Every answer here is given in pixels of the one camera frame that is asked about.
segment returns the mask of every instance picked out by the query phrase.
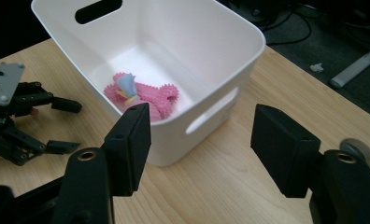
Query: pink textured fabric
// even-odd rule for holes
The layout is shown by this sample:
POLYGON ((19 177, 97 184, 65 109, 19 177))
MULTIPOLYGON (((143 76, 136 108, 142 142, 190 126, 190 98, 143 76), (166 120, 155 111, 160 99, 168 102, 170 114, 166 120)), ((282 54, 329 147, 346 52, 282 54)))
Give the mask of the pink textured fabric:
MULTIPOLYGON (((126 98, 117 94, 120 90, 119 86, 116 85, 116 80, 124 76, 125 73, 117 73, 113 76, 114 84, 109 84, 104 89, 104 94, 113 103, 123 103, 127 100, 126 98)), ((130 103, 126 106, 126 109, 131 105, 137 105, 141 103, 149 103, 150 120, 157 121, 161 119, 167 119, 173 112, 173 105, 178 100, 179 91, 178 88, 172 84, 165 84, 162 87, 152 87, 142 83, 135 83, 138 101, 130 103)))

